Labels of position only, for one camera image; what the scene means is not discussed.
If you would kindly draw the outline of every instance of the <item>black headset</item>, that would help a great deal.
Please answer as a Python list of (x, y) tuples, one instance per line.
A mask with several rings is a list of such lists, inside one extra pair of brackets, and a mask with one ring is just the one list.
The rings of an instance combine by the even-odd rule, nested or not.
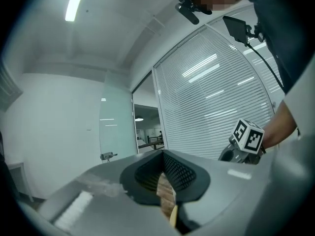
[(212, 11), (202, 8), (192, 2), (192, 0), (179, 0), (180, 3), (175, 5), (176, 10), (191, 21), (194, 25), (199, 24), (199, 19), (194, 15), (194, 12), (202, 12), (211, 15)]

